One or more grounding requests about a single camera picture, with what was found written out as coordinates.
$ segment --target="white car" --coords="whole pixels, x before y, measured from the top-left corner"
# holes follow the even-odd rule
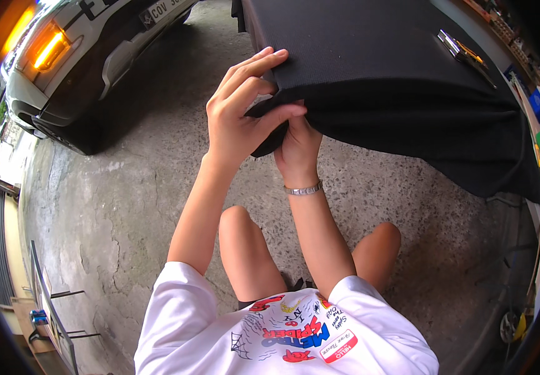
[[[0,103],[30,133],[95,152],[83,115],[198,0],[60,0],[45,5],[1,66]]]

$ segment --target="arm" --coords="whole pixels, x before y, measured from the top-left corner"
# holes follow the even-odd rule
[[[289,56],[286,50],[273,51],[268,47],[231,67],[207,103],[209,151],[201,161],[176,225],[168,262],[187,263],[205,274],[212,259],[224,199],[240,164],[279,124],[306,112],[301,105],[286,104],[258,119],[245,116],[258,95],[276,91],[273,84],[259,78]]]
[[[316,164],[321,141],[322,135],[303,116],[289,120],[282,146],[274,152],[286,187],[306,188],[318,183]],[[289,195],[289,203],[305,263],[320,293],[328,298],[339,281],[356,275],[351,252],[332,217],[324,191]]]

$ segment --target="black shorts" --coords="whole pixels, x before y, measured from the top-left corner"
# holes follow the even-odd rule
[[[304,286],[304,279],[302,277],[300,277],[297,282],[295,283],[295,285],[293,285],[293,287],[289,287],[287,288],[287,290],[289,292],[295,292],[296,290],[300,290],[302,289]],[[313,283],[311,283],[310,281],[306,281],[305,282],[305,287],[306,288],[315,288],[315,286],[313,285]],[[243,310],[245,307],[251,305],[251,304],[254,304],[256,303],[257,301],[259,300],[256,300],[256,301],[250,301],[250,302],[242,302],[242,301],[239,301],[239,310]]]
[[[239,310],[243,310],[245,307],[256,303],[257,301],[251,301],[251,302],[241,302],[239,301]]]

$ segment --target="concrete floor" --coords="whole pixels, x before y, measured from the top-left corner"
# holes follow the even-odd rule
[[[102,334],[75,340],[82,373],[134,372],[146,304],[208,146],[205,103],[229,66],[251,54],[230,0],[201,2],[102,103],[105,152],[83,157],[50,140],[36,149],[21,216],[53,292],[86,291],[55,300],[66,329]],[[400,228],[385,298],[424,334],[442,372],[452,373],[492,311],[488,291],[465,272],[499,248],[508,208],[487,205],[422,160],[333,139],[323,140],[319,172],[351,248],[382,221]],[[262,228],[278,268],[309,280],[272,156],[243,163],[225,207],[236,204]],[[235,310],[217,244],[206,279],[219,313]]]

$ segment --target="license plate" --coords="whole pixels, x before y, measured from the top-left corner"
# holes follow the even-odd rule
[[[149,30],[184,1],[185,0],[160,0],[141,13],[141,21],[143,21],[143,24],[147,30]]]

